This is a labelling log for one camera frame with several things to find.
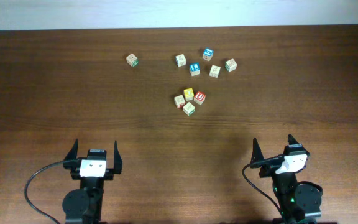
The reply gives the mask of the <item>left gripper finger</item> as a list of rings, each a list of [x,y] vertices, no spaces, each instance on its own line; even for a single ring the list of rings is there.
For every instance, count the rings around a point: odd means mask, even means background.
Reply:
[[[120,174],[122,172],[122,158],[118,150],[117,141],[114,142],[114,165],[113,173]]]
[[[77,160],[77,153],[78,153],[78,139],[75,139],[75,142],[72,148],[69,150],[68,154],[65,156],[64,161]]]

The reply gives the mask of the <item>red letter U block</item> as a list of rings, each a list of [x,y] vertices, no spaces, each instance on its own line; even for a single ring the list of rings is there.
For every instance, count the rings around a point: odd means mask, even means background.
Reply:
[[[193,97],[193,101],[198,105],[202,105],[205,99],[206,99],[206,95],[201,91],[198,91]]]

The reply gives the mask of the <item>green letter R block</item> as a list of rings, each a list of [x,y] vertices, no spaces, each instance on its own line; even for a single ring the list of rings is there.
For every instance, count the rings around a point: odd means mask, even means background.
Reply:
[[[186,103],[183,107],[183,111],[188,116],[191,116],[195,112],[195,109],[195,106],[191,102]]]

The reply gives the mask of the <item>red letter A block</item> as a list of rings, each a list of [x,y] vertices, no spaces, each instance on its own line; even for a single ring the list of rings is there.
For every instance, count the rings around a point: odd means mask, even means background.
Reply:
[[[178,95],[174,97],[174,102],[177,108],[182,108],[184,107],[186,101],[185,98],[183,97],[183,95]]]

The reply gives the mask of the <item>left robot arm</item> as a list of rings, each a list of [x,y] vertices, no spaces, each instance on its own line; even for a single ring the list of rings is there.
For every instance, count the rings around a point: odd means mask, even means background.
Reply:
[[[115,144],[113,167],[108,168],[107,151],[104,149],[90,149],[86,157],[78,157],[77,153],[78,140],[63,160],[63,168],[70,171],[73,180],[80,182],[79,188],[67,193],[63,199],[65,223],[102,223],[104,183],[121,174],[121,155]]]

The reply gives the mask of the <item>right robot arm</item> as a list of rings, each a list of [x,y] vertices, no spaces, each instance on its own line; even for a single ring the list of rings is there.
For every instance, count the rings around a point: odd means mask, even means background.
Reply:
[[[306,168],[310,153],[291,134],[283,153],[265,158],[256,138],[252,142],[252,156],[247,168],[258,169],[260,178],[271,178],[272,189],[277,201],[256,187],[249,179],[246,181],[264,197],[268,198],[278,210],[280,217],[273,223],[316,223],[321,217],[323,188],[308,181],[297,181],[296,175]]]

